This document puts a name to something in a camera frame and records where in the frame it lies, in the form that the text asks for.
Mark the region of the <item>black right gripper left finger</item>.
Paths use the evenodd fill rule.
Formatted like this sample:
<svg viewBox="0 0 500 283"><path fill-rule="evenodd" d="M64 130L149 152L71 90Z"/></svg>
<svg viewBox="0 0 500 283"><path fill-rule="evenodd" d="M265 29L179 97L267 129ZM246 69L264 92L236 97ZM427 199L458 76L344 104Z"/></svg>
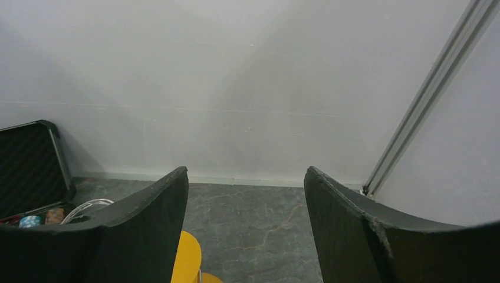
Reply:
<svg viewBox="0 0 500 283"><path fill-rule="evenodd" d="M1 281L169 282L188 191L181 166L84 222L2 225Z"/></svg>

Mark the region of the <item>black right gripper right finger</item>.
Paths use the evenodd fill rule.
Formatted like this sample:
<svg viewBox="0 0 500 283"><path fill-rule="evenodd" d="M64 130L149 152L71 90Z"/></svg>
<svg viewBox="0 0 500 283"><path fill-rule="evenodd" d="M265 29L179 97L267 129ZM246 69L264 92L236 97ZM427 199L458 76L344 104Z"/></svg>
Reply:
<svg viewBox="0 0 500 283"><path fill-rule="evenodd" d="M409 215L316 167L304 190L324 282L499 281L499 222L465 227Z"/></svg>

